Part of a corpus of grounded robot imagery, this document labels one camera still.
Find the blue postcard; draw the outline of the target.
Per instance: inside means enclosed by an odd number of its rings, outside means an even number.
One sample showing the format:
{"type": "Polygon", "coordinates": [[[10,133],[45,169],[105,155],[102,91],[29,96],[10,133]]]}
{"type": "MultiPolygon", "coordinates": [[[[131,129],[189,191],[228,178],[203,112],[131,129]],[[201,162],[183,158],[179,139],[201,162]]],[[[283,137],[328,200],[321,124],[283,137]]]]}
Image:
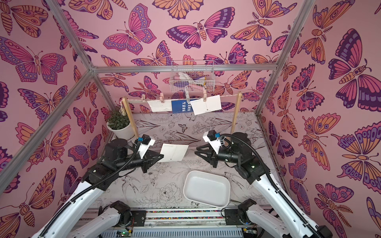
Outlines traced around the blue postcard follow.
{"type": "Polygon", "coordinates": [[[180,113],[192,113],[193,108],[191,106],[191,101],[189,102],[187,100],[173,100],[171,101],[172,105],[172,113],[173,114],[180,114],[180,113]]]}

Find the grey clothespin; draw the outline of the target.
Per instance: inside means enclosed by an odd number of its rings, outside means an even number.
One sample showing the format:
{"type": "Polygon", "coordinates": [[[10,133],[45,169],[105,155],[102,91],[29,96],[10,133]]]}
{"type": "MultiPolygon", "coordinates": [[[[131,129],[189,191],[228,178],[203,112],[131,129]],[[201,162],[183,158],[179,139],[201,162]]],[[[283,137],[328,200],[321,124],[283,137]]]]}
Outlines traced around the grey clothespin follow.
{"type": "Polygon", "coordinates": [[[189,95],[189,91],[188,91],[187,86],[185,87],[184,92],[185,92],[186,101],[189,104],[190,103],[190,95],[189,95]]]}

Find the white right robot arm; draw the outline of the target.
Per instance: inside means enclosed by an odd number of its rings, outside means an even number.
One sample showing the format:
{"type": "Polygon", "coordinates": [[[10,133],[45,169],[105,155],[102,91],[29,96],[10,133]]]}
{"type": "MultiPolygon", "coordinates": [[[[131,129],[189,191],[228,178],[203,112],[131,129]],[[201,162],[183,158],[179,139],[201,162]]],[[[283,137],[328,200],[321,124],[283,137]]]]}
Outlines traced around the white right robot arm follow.
{"type": "Polygon", "coordinates": [[[278,184],[247,134],[219,134],[211,130],[203,134],[203,139],[206,144],[197,147],[195,154],[213,167],[219,162],[232,163],[236,172],[259,191],[276,212],[272,215],[247,199],[238,206],[242,223],[256,224],[275,238],[332,237],[327,226],[313,221],[278,184]]]}

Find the white postcard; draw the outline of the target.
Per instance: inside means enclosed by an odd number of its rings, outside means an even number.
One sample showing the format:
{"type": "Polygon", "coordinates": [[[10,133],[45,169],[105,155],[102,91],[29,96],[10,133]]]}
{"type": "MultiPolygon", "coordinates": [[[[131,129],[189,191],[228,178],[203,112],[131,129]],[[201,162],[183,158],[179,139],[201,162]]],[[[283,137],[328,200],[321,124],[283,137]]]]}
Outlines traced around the white postcard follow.
{"type": "Polygon", "coordinates": [[[172,101],[164,100],[150,100],[148,101],[150,109],[152,112],[171,112],[172,111],[172,101]]]}
{"type": "Polygon", "coordinates": [[[215,112],[222,109],[220,95],[190,101],[193,113],[197,115],[215,112]]]}
{"type": "Polygon", "coordinates": [[[182,161],[188,150],[188,145],[163,144],[160,154],[164,157],[159,163],[182,161]]]}

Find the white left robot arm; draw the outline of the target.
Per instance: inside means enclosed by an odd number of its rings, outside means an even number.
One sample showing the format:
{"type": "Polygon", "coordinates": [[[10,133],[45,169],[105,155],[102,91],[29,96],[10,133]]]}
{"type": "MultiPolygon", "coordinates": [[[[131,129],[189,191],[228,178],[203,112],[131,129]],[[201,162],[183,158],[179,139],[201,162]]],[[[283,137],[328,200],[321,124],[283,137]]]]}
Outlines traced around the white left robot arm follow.
{"type": "Polygon", "coordinates": [[[131,208],[121,201],[107,205],[87,224],[75,228],[90,205],[109,186],[120,178],[120,172],[141,168],[146,173],[163,155],[150,150],[155,139],[143,135],[133,146],[125,139],[114,139],[106,145],[104,156],[85,174],[83,181],[52,219],[36,234],[35,238],[96,238],[113,226],[133,225],[131,208]]]}

